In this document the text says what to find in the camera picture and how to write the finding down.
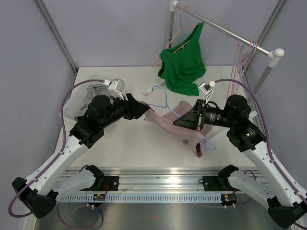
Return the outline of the blue hanger of green top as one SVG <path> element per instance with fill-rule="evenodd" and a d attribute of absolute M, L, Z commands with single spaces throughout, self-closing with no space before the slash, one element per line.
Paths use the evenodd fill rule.
<path fill-rule="evenodd" d="M 151 104 L 149 103 L 150 106 L 154 106 L 154 107 L 159 107 L 159 108 L 167 108 L 171 113 L 173 113 L 174 115 L 176 115 L 177 117 L 180 117 L 180 115 L 178 113 L 176 113 L 174 110 L 172 110 L 169 105 L 168 105 L 168 98 L 167 98 L 167 92 L 166 90 L 160 86 L 160 85 L 154 85 L 152 87 L 147 88 L 145 91 L 143 91 L 143 94 L 145 96 L 150 95 L 154 90 L 156 90 L 157 88 L 161 89 L 164 92 L 165 95 L 165 105 L 156 105 L 156 104 Z M 203 138 L 203 140 L 205 140 L 207 143 L 209 143 L 210 145 L 206 145 L 204 143 L 202 143 L 201 141 L 198 142 L 199 145 L 204 146 L 210 150 L 216 150 L 217 147 L 215 146 L 215 144 L 210 141 L 209 139 L 207 139 L 206 137 Z"/>

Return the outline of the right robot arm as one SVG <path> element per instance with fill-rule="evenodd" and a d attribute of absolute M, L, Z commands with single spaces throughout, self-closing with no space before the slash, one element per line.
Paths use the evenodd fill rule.
<path fill-rule="evenodd" d="M 204 125 L 228 128 L 228 140 L 253 162 L 268 186 L 229 165 L 218 173 L 219 187 L 224 190 L 233 187 L 244 192 L 264 206 L 276 224 L 287 229 L 306 214 L 307 191 L 273 154 L 268 135 L 249 120 L 250 112 L 247 100 L 241 95 L 231 95 L 223 109 L 207 106 L 204 100 L 198 99 L 173 125 L 197 131 Z"/>

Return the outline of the green tank top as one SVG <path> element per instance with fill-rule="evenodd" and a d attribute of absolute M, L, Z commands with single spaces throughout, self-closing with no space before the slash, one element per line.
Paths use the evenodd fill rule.
<path fill-rule="evenodd" d="M 163 49 L 159 55 L 162 66 L 158 77 L 163 79 L 167 88 L 174 93 L 199 95 L 194 81 L 203 77 L 206 72 L 199 43 L 203 26 L 204 23 L 196 24 L 186 39 L 172 48 Z"/>

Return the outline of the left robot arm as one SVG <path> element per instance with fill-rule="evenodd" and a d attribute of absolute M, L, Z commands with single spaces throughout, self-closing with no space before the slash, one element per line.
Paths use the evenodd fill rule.
<path fill-rule="evenodd" d="M 20 199 L 36 218 L 45 217 L 62 198 L 84 189 L 97 191 L 104 187 L 104 173 L 94 165 L 65 180 L 60 177 L 104 135 L 104 128 L 121 118 L 138 119 L 149 110 L 149 105 L 137 101 L 132 94 L 126 96 L 124 100 L 116 98 L 114 101 L 106 95 L 94 97 L 64 139 L 62 148 L 34 173 L 13 181 L 15 199 Z"/>

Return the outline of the grey tank top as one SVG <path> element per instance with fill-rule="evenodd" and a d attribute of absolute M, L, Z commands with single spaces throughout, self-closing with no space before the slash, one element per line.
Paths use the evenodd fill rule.
<path fill-rule="evenodd" d="M 86 88 L 86 95 L 82 97 L 81 107 L 77 110 L 77 114 L 74 116 L 75 121 L 79 121 L 79 119 L 84 115 L 87 110 L 88 104 L 92 101 L 95 96 L 98 95 L 106 95 L 110 98 L 110 101 L 113 102 L 114 99 L 108 91 L 108 86 L 99 84 L 90 84 Z"/>

